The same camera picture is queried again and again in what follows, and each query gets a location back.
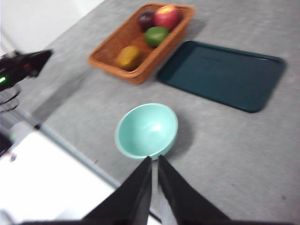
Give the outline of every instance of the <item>black cable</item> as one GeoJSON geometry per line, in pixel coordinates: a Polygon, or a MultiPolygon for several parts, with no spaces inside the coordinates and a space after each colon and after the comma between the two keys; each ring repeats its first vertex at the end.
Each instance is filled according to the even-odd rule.
{"type": "Polygon", "coordinates": [[[21,93],[21,88],[18,84],[16,84],[13,88],[15,89],[15,94],[9,100],[7,100],[5,102],[0,102],[0,105],[4,105],[5,103],[13,100],[14,98],[16,98],[21,93]]]}
{"type": "MultiPolygon", "coordinates": [[[[16,93],[12,97],[10,97],[7,101],[0,103],[0,105],[9,104],[11,101],[16,101],[16,104],[14,106],[10,107],[9,109],[5,109],[5,110],[0,109],[0,114],[9,112],[11,110],[14,110],[16,107],[18,107],[19,101],[16,97],[20,94],[21,88],[19,85],[15,85],[14,88],[16,90],[16,93]]],[[[8,94],[4,91],[2,92],[2,94],[4,94],[5,96],[8,96],[8,94]]]]}

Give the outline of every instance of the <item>yellow fruit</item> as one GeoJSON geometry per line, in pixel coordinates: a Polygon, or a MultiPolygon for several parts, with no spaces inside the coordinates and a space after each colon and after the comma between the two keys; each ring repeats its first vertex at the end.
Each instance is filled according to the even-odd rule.
{"type": "Polygon", "coordinates": [[[132,71],[135,70],[141,63],[141,53],[138,47],[128,46],[123,48],[116,58],[116,64],[119,68],[132,71]]]}

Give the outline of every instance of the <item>dark green tray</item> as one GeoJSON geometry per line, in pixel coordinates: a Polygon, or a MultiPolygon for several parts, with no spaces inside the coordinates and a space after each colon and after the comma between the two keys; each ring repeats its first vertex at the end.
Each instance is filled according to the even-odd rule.
{"type": "Polygon", "coordinates": [[[157,77],[175,88],[255,113],[266,105],[284,68],[278,57],[187,41],[157,77]]]}

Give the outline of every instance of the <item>wicker basket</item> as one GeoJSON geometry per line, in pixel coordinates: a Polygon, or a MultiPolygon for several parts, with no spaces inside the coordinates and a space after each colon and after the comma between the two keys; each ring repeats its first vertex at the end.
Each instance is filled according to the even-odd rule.
{"type": "Polygon", "coordinates": [[[167,4],[148,3],[140,7],[89,55],[89,63],[132,83],[143,83],[158,63],[183,39],[186,27],[195,13],[193,7],[174,5],[180,11],[182,20],[157,48],[153,48],[144,40],[138,17],[144,10],[157,10],[165,5],[167,4]],[[117,55],[129,45],[138,46],[142,52],[142,63],[133,71],[126,71],[115,65],[117,55]]]}

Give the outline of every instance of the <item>gray table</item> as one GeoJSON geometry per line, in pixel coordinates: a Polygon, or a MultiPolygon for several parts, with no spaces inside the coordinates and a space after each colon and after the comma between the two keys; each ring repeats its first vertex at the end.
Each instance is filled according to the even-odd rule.
{"type": "MultiPolygon", "coordinates": [[[[89,53],[146,2],[107,0],[50,44],[55,54],[40,77],[22,82],[20,109],[121,183],[139,162],[117,151],[118,121],[137,105],[166,104],[179,118],[166,157],[197,191],[234,219],[299,222],[300,1],[176,1],[197,9],[187,39],[286,59],[269,103],[254,114],[158,83],[155,73],[136,86],[88,65],[89,53]]],[[[159,215],[157,162],[153,171],[159,215]]]]}

